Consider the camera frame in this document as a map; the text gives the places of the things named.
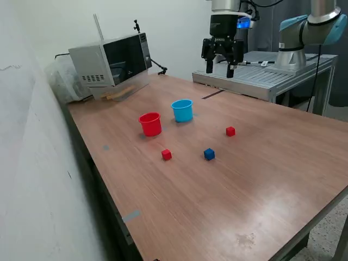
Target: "white wall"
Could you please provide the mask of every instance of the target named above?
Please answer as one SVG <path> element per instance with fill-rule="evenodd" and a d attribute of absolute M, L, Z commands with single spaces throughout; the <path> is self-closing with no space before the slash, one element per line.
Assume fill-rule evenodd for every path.
<path fill-rule="evenodd" d="M 15 17 L 0 0 L 0 260 L 107 260 L 86 162 Z"/>
<path fill-rule="evenodd" d="M 203 39 L 209 37 L 211 2 L 205 0 L 12 0 L 41 67 L 54 55 L 99 39 L 93 14 L 104 37 L 133 34 L 133 20 L 147 33 L 150 54 L 168 74 L 192 79 L 204 68 Z M 151 72 L 159 71 L 156 66 Z"/>

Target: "blue light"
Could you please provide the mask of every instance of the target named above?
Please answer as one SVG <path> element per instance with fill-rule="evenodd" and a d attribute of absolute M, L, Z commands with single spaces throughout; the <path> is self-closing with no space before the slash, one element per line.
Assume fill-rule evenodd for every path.
<path fill-rule="evenodd" d="M 243 17 L 238 19 L 237 28 L 238 29 L 250 28 L 250 18 Z"/>

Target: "red cube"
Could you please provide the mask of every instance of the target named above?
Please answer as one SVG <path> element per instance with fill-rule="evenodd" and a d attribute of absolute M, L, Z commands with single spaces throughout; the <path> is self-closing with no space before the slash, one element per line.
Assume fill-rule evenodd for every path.
<path fill-rule="evenodd" d="M 226 128 L 226 135 L 229 137 L 235 136 L 235 128 L 233 127 Z"/>
<path fill-rule="evenodd" d="M 172 158 L 172 153 L 170 153 L 170 150 L 162 151 L 162 158 L 164 160 L 170 160 Z"/>

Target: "table leg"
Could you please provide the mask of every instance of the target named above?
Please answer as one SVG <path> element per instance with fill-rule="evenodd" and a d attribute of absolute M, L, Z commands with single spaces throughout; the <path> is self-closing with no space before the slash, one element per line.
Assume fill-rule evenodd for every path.
<path fill-rule="evenodd" d="M 322 75 L 326 76 L 328 74 L 328 81 L 325 86 L 321 85 L 321 81 L 317 81 L 317 86 L 315 89 L 315 100 L 313 105 L 313 113 L 325 116 L 326 109 L 328 106 L 328 101 L 330 99 L 331 87 L 333 83 L 333 76 L 335 74 L 335 66 L 331 67 L 330 72 L 324 72 Z"/>
<path fill-rule="evenodd" d="M 341 238 L 339 239 L 336 253 L 331 261 L 348 260 L 348 217 L 343 227 Z"/>
<path fill-rule="evenodd" d="M 308 240 L 309 240 L 309 233 L 281 261 L 290 261 L 302 249 L 308 246 Z"/>

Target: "metal rod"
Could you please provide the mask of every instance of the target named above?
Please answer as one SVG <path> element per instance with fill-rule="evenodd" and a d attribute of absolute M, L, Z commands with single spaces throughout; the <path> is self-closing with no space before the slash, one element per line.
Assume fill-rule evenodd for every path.
<path fill-rule="evenodd" d="M 96 26 L 97 26 L 97 29 L 99 32 L 100 39 L 103 41 L 104 36 L 103 36 L 102 30 L 101 30 L 100 25 L 99 25 L 99 20 L 98 20 L 97 14 L 94 14 L 93 17 L 94 17 L 94 21 L 96 22 Z"/>
<path fill-rule="evenodd" d="M 328 106 L 328 103 L 330 101 L 330 94 L 331 94 L 331 89 L 332 89 L 333 76 L 335 75 L 335 70 L 336 70 L 336 66 L 333 66 L 331 68 L 331 70 L 330 70 L 330 77 L 329 77 L 329 82 L 328 82 L 328 88 L 327 88 L 327 91 L 326 91 L 324 107 L 322 109 L 322 116 L 325 116 L 326 110 L 327 110 L 327 106 Z"/>
<path fill-rule="evenodd" d="M 333 12 L 336 8 L 336 0 L 312 0 L 312 15 L 320 17 Z"/>

